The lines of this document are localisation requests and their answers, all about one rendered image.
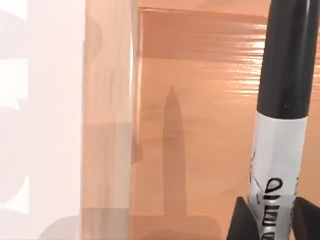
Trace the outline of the shallow salmon-coloured box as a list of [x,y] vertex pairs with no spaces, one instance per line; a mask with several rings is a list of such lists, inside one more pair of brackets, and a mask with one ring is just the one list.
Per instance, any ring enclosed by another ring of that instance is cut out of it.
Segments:
[[86,0],[81,240],[224,240],[249,157],[270,0],[137,0],[128,114],[122,0]]

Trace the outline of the black and white marker pen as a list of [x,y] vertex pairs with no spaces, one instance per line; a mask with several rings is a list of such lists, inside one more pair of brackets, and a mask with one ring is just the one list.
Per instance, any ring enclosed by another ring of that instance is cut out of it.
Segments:
[[259,240],[289,240],[317,52],[320,0],[271,0],[248,205]]

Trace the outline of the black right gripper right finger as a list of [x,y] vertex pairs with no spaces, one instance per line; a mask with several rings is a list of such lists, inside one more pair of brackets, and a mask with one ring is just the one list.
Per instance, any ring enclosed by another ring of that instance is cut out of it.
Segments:
[[320,240],[320,207],[297,197],[292,228],[295,240]]

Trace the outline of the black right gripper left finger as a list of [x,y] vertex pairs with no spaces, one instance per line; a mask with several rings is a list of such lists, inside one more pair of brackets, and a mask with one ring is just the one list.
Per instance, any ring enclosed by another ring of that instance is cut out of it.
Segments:
[[256,221],[243,197],[238,197],[226,240],[260,240]]

